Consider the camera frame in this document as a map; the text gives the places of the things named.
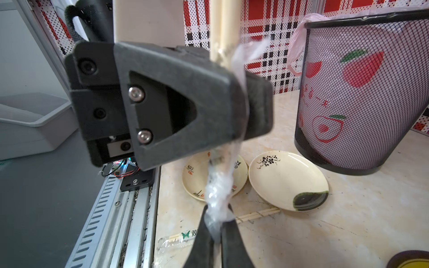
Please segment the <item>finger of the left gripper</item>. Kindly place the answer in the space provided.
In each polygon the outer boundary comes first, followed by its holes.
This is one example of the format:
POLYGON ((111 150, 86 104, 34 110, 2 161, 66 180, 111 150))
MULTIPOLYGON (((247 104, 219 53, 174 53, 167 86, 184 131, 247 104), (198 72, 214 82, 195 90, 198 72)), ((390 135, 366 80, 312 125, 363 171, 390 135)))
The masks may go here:
POLYGON ((249 119, 244 140, 270 133, 274 125, 273 86, 269 80, 246 71, 249 119))

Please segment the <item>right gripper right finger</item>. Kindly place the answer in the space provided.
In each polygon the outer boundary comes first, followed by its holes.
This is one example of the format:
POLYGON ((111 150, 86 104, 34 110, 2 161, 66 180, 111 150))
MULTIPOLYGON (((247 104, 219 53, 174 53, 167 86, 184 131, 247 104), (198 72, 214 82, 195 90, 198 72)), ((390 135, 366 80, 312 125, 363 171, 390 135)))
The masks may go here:
POLYGON ((235 219, 222 224, 221 255, 223 268, 255 267, 245 248, 235 219))

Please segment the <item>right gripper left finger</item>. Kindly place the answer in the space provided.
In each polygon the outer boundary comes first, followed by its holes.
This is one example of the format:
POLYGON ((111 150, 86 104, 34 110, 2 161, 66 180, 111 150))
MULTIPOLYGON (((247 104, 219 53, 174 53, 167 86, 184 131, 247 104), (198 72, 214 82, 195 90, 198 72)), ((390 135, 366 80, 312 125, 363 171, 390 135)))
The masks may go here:
POLYGON ((184 268, 212 268, 214 265, 214 240, 204 221, 207 209, 208 205, 205 205, 197 235, 184 268))

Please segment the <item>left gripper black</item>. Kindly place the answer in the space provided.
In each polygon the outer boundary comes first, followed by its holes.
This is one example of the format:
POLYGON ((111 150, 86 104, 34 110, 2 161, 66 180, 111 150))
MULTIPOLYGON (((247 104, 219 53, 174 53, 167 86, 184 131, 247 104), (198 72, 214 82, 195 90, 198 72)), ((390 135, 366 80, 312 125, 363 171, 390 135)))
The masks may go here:
POLYGON ((79 41, 64 66, 94 166, 135 154, 149 170, 245 133, 246 94, 207 58, 146 43, 79 41))

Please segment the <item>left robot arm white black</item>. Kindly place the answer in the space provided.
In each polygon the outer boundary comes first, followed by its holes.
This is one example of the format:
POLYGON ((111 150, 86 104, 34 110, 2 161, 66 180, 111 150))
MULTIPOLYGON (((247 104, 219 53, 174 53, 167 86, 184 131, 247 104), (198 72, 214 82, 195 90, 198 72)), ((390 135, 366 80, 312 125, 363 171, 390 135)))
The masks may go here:
POLYGON ((206 49, 114 42, 111 1, 78 1, 65 23, 70 98, 93 165, 134 157, 150 170, 272 130, 266 79, 246 72, 242 89, 206 49))

